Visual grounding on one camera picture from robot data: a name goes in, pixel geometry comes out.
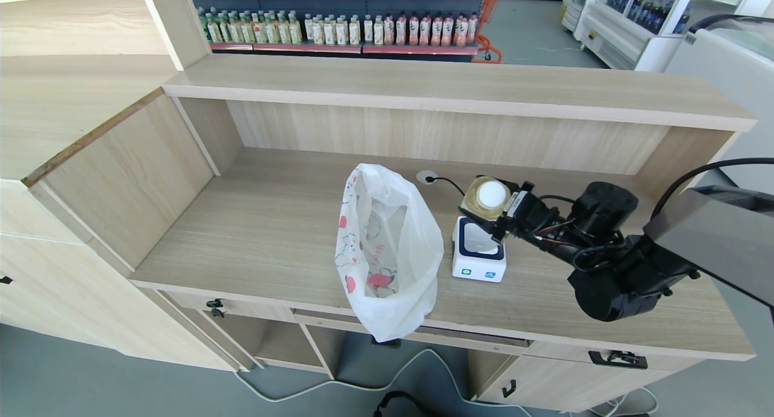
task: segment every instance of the floor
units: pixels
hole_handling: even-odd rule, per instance
[[[503,1],[484,34],[503,51],[506,63],[602,68],[591,53],[559,23],[561,3]],[[703,183],[722,183],[705,178]],[[657,415],[668,417],[774,415],[774,327],[766,307],[724,285],[719,289],[758,356],[745,363],[706,361],[650,388],[660,401]],[[370,345],[369,337],[349,334],[340,363],[340,380],[368,386],[388,383],[422,343],[404,341],[398,350]],[[433,346],[447,360],[462,390],[467,363],[462,350]],[[372,415],[382,393],[327,386],[291,401],[267,403],[254,396],[232,373],[124,357],[116,351],[0,326],[0,413],[3,417],[177,416],[229,417],[273,415]],[[269,367],[246,378],[265,394],[288,395],[324,380],[322,375]],[[520,416],[517,409],[492,409],[463,403],[437,359],[423,355],[395,384],[429,407],[453,416]],[[650,399],[632,394],[623,412],[648,409]],[[534,417],[556,412],[528,410]],[[396,401],[385,417],[420,416]]]

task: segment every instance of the robotic arm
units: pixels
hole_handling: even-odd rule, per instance
[[[624,236],[619,230],[638,199],[626,189],[603,182],[591,183],[572,200],[538,197],[532,183],[519,186],[498,180],[512,194],[495,221],[464,207],[460,211],[499,244],[508,235],[515,236],[572,265],[567,280],[575,298],[597,320],[610,322],[649,312],[661,296],[672,295],[675,283],[684,277],[698,279],[699,271],[772,306],[774,196],[710,186],[686,189],[664,207],[669,194],[694,172],[723,165],[704,166],[675,182],[641,236]],[[548,207],[544,199],[572,202],[572,211],[560,216],[558,208]]]

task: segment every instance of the white plastic bag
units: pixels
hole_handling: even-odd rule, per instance
[[[360,163],[341,200],[335,261],[346,297],[377,341],[405,337],[433,311],[443,237],[417,188]]]

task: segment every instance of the checkout counter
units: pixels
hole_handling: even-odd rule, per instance
[[[637,233],[666,186],[755,124],[701,79],[212,54],[190,0],[0,3],[0,320],[178,364],[336,377],[346,331],[365,332],[333,261],[357,163],[569,197],[616,183],[640,199],[622,227]],[[454,279],[457,193],[417,187],[446,254],[406,339],[467,349],[470,397],[580,412],[754,357],[710,279],[614,323],[586,316],[569,267],[522,241],[503,282]]]

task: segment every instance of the counter top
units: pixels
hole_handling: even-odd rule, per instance
[[[616,183],[640,198],[624,233],[642,233],[653,207],[633,175],[247,148],[191,203],[132,281],[353,315],[333,258],[343,184],[361,161],[384,164],[408,180],[420,169],[432,169],[464,187],[476,174],[488,174],[529,180],[538,194],[572,198],[589,182]],[[570,266],[523,241],[507,242],[503,282],[456,279],[450,234],[459,193],[448,183],[418,188],[445,240],[437,302],[426,326],[685,357],[746,360],[755,354],[708,277],[680,282],[674,296],[662,298],[652,312],[613,323],[581,311],[567,282]],[[569,212],[569,205],[558,207]]]
[[[594,68],[210,54],[163,88],[174,97],[727,131],[747,131],[756,122],[702,79]]]
[[[169,56],[0,62],[0,178],[22,180],[177,73]]]

